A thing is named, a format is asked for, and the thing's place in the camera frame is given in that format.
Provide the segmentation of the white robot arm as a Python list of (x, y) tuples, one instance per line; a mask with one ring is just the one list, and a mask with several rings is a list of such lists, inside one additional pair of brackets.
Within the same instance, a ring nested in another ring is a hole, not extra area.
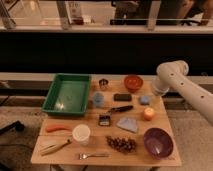
[(174, 89), (213, 126), (213, 94), (190, 81), (186, 77), (188, 71), (183, 60), (160, 64), (151, 90), (156, 96), (163, 96)]

